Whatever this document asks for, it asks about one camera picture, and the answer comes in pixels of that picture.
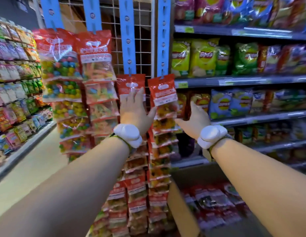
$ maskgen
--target cardboard box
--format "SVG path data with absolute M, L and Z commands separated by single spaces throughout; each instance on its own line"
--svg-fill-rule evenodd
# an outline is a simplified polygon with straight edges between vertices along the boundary
M 217 163 L 187 167 L 172 172 L 167 203 L 180 235 L 182 237 L 271 237 L 254 215 L 237 223 L 212 229 L 207 233 L 200 230 L 180 190 L 196 184 L 212 184 L 225 180 L 227 178 Z

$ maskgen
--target wire grid rack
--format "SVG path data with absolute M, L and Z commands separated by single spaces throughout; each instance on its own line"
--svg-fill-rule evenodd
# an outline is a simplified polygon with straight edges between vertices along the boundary
M 86 31 L 83 1 L 59 0 L 59 4 L 65 29 L 70 29 L 69 31 L 72 32 Z M 152 55 L 154 47 L 151 46 L 152 35 L 154 34 L 151 29 L 151 6 L 151 3 L 147 2 L 133 2 L 136 73 L 145 74 L 146 78 L 152 78 L 152 75 L 154 75 L 152 74 L 154 73 L 154 70 L 152 70 L 154 67 L 151 64 L 151 56 L 154 56 Z M 114 71 L 117 75 L 124 74 L 119 1 L 100 0 L 100 12 L 102 28 L 110 29 L 112 33 L 111 54 Z

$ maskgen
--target yellow package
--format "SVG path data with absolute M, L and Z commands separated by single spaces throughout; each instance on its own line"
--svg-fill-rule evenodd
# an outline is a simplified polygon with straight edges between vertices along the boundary
M 186 41 L 175 41 L 173 43 L 172 58 L 171 73 L 175 77 L 188 75 L 190 44 Z
M 214 75 L 218 44 L 219 38 L 194 40 L 191 43 L 189 77 Z

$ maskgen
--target store shelf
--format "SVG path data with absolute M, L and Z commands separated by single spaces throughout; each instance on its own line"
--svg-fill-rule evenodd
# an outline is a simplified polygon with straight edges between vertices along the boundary
M 255 116 L 248 115 L 245 117 L 235 117 L 235 118 L 222 119 L 218 121 L 211 121 L 211 124 L 229 127 L 229 126 L 248 125 L 248 124 L 264 123 L 270 121 L 278 121 L 278 120 L 295 119 L 302 117 L 306 117 L 306 110 L 288 111 L 288 112 L 281 112 L 274 114 L 262 114 Z
M 39 143 L 47 133 L 49 133 L 56 126 L 56 122 L 52 121 L 43 127 L 38 133 L 36 133 L 32 138 L 28 139 L 27 142 L 21 146 L 16 152 L 11 154 L 6 160 L 5 163 L 0 167 L 0 178 L 13 164 L 29 153 L 37 143 Z
M 179 161 L 172 161 L 172 168 L 185 168 L 189 166 L 196 166 L 208 164 L 209 161 L 203 156 L 189 157 Z
M 175 79 L 175 87 L 198 88 L 198 87 L 220 87 L 220 86 L 245 86 L 245 85 L 267 85 L 281 83 L 306 82 L 306 75 L 269 75 L 269 76 L 218 76 L 199 77 L 187 79 Z
M 274 39 L 306 40 L 306 33 L 290 30 L 276 30 L 257 27 L 237 27 L 221 25 L 196 25 L 193 22 L 184 21 L 175 23 L 175 32 L 198 33 L 217 36 L 243 36 Z
M 249 147 L 262 153 L 268 153 L 278 149 L 298 148 L 302 147 L 303 145 L 306 145 L 306 140 L 287 141 L 275 144 L 263 144 L 260 146 L 249 146 Z

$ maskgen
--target white wrist device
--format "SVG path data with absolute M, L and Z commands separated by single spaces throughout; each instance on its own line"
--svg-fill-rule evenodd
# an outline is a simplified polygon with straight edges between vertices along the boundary
M 135 125 L 119 124 L 113 131 L 115 135 L 119 136 L 133 148 L 138 148 L 142 143 L 142 137 Z
M 197 143 L 203 149 L 209 149 L 219 139 L 227 135 L 227 129 L 221 125 L 208 125 L 200 132 Z

